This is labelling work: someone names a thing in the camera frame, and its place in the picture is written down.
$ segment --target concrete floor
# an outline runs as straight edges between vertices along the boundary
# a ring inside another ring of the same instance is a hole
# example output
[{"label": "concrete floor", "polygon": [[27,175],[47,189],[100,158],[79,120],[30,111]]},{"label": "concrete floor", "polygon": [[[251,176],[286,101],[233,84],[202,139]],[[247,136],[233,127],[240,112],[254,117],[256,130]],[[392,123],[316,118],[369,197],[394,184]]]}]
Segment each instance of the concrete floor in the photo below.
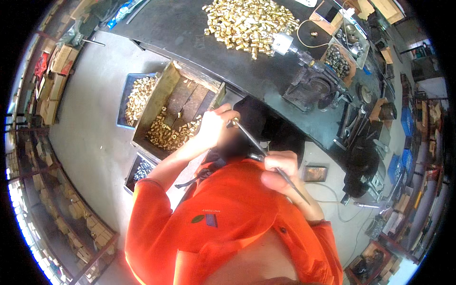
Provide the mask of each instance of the concrete floor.
[{"label": "concrete floor", "polygon": [[[395,29],[390,33],[394,37],[398,50],[404,50],[400,35]],[[49,137],[75,187],[92,209],[120,233],[118,258],[103,274],[98,284],[136,284],[122,253],[132,209],[131,195],[123,189],[123,185],[136,149],[130,144],[133,131],[117,127],[116,119],[126,75],[161,71],[168,59],[152,52],[143,52],[128,39],[114,34],[97,32],[95,40],[105,43],[106,46],[85,45],[77,60],[75,73],[67,83],[59,107],[59,122],[51,127]],[[406,73],[412,79],[411,62],[408,57],[403,57],[403,63],[401,63],[394,53],[393,60],[395,103],[398,118],[400,118],[402,101],[400,73]],[[393,122],[390,133],[391,151],[384,160],[386,167],[392,154],[401,154],[404,147],[405,135],[400,120]],[[193,174],[192,168],[198,165],[201,159],[202,157],[194,161],[177,181],[188,181]],[[301,169],[305,165],[324,165],[329,168],[324,184],[334,189],[337,199],[326,188],[308,184],[308,191],[316,199],[339,201],[343,197],[345,173],[311,142],[306,142]],[[385,194],[387,195],[391,184],[389,179],[386,181]],[[172,207],[175,208],[182,191],[172,189],[169,195]],[[378,211],[361,209],[353,205],[345,207],[341,205],[342,219],[349,220],[356,215],[350,222],[343,223],[338,218],[336,205],[322,203],[321,207],[326,219],[332,222],[337,250],[341,264],[344,265],[360,254],[369,243],[369,237],[363,232]]]}]

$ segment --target orange shirt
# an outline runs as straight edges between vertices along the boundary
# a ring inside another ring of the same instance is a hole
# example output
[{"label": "orange shirt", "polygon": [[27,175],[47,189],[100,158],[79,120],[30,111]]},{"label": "orange shirt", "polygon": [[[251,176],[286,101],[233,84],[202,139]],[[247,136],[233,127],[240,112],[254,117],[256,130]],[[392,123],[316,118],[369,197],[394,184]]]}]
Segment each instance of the orange shirt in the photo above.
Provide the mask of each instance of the orange shirt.
[{"label": "orange shirt", "polygon": [[264,164],[228,164],[203,180],[172,213],[152,179],[136,183],[125,242],[143,284],[198,285],[234,254],[274,229],[290,249],[301,282],[342,284],[331,223],[311,227],[285,196],[263,186]]}]

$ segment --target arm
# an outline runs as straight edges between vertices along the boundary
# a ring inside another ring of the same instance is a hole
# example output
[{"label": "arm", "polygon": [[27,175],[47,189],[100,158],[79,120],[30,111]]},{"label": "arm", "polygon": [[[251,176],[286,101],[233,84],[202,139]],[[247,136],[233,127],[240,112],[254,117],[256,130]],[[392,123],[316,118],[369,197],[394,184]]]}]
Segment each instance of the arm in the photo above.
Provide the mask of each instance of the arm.
[{"label": "arm", "polygon": [[[310,225],[318,223],[325,218],[320,205],[307,192],[304,187],[304,182],[298,177],[298,162],[297,156],[294,152],[270,151],[269,156],[264,159],[264,166],[266,171],[261,175],[261,182],[266,187],[276,190],[277,192],[290,198]],[[275,168],[280,168],[288,174],[288,176],[290,176],[290,179],[300,190],[302,195],[306,197],[309,204],[304,201],[304,199],[302,199],[293,188],[291,188],[291,186],[279,173],[275,172]]]},{"label": "arm", "polygon": [[230,104],[205,112],[198,134],[162,160],[147,178],[157,181],[163,189],[169,189],[191,160],[217,145],[227,130],[228,121],[235,117],[239,118],[240,115],[237,111],[231,110]]}]

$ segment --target hand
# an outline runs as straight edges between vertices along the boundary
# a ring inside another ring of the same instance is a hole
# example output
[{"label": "hand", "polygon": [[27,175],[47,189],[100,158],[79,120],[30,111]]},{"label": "hand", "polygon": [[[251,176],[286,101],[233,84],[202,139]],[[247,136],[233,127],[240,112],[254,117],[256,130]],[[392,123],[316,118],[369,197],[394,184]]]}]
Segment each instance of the hand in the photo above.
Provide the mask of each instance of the hand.
[{"label": "hand", "polygon": [[261,175],[261,182],[269,189],[275,190],[288,197],[294,196],[295,190],[287,181],[275,171],[280,168],[290,177],[291,181],[298,187],[302,181],[298,177],[298,157],[296,153],[287,151],[270,151],[264,158],[266,171]]},{"label": "hand", "polygon": [[240,116],[239,112],[231,110],[229,103],[205,112],[195,141],[205,150],[215,147],[220,138],[225,136],[228,121],[234,118],[240,119]]}]

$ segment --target plastic bag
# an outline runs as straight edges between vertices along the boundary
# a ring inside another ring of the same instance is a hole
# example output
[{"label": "plastic bag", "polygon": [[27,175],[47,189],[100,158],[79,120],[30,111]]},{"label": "plastic bag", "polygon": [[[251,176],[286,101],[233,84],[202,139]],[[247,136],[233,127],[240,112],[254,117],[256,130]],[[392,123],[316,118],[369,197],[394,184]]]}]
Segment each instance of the plastic bag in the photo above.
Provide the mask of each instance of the plastic bag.
[{"label": "plastic bag", "polygon": [[112,18],[112,20],[110,20],[107,23],[109,29],[112,30],[112,28],[114,28],[118,22],[120,22],[122,19],[124,19],[125,16],[127,16],[127,14],[131,13],[135,9],[136,5],[138,5],[142,1],[143,0],[129,0],[129,1],[125,2],[125,4],[123,4],[120,7],[120,9],[117,12],[117,14],[115,15],[115,17]]}]

